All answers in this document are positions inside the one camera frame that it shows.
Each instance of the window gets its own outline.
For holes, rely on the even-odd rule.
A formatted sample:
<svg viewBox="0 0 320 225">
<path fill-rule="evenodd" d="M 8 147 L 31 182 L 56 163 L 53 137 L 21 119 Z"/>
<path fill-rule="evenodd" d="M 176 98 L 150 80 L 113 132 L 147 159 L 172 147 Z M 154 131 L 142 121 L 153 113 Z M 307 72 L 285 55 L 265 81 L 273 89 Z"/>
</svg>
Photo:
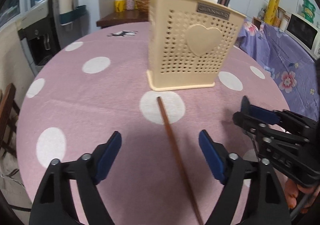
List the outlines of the window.
<svg viewBox="0 0 320 225">
<path fill-rule="evenodd" d="M 19 0 L 6 0 L 0 10 L 0 27 L 19 13 Z"/>
</svg>

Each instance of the white microwave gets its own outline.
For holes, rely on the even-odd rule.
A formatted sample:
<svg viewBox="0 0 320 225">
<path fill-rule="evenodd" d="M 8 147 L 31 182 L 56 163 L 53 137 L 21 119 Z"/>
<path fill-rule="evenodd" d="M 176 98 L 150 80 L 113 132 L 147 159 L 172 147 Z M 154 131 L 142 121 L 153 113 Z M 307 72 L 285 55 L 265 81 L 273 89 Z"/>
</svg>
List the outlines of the white microwave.
<svg viewBox="0 0 320 225">
<path fill-rule="evenodd" d="M 293 13 L 285 30 L 313 58 L 320 57 L 320 29 L 302 16 Z"/>
</svg>

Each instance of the polka dot tablecloth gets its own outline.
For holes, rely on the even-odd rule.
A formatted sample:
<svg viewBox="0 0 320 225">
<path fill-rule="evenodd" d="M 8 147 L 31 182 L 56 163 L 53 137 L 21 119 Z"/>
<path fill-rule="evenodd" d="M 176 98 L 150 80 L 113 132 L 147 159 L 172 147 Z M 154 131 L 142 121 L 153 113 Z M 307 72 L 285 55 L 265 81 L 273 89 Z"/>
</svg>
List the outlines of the polka dot tablecloth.
<svg viewBox="0 0 320 225">
<path fill-rule="evenodd" d="M 252 58 L 232 48 L 213 88 L 155 92 L 147 82 L 149 24 L 113 26 L 60 51 L 36 77 L 18 122 L 21 176 L 34 199 L 53 158 L 73 161 L 114 131 L 123 145 L 98 186 L 116 225 L 196 225 L 156 103 L 161 96 L 204 221 L 221 193 L 198 144 L 206 129 L 229 152 L 254 159 L 250 139 L 232 122 L 242 96 L 267 109 L 289 109 L 275 82 Z M 233 223 L 248 193 L 245 181 Z M 81 222 L 86 218 L 71 182 Z"/>
</svg>

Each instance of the beige plastic basket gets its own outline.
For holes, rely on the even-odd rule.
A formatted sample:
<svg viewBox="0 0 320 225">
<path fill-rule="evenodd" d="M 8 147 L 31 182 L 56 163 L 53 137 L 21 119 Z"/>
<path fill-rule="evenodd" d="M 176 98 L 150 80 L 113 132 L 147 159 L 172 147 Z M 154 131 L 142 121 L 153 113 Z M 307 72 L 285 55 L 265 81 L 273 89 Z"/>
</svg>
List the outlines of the beige plastic basket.
<svg viewBox="0 0 320 225">
<path fill-rule="evenodd" d="M 207 0 L 150 0 L 149 86 L 213 87 L 245 18 Z"/>
</svg>

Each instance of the heart emblem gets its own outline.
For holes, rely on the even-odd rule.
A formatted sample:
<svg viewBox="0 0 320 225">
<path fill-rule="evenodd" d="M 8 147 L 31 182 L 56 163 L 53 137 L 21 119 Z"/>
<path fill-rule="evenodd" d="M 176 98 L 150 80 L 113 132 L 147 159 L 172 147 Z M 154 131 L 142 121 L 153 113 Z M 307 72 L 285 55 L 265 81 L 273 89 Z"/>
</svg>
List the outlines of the heart emblem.
<svg viewBox="0 0 320 225">
<path fill-rule="evenodd" d="M 222 32 L 215 27 L 206 28 L 200 24 L 190 26 L 185 33 L 189 49 L 198 57 L 205 55 L 218 46 Z"/>
</svg>

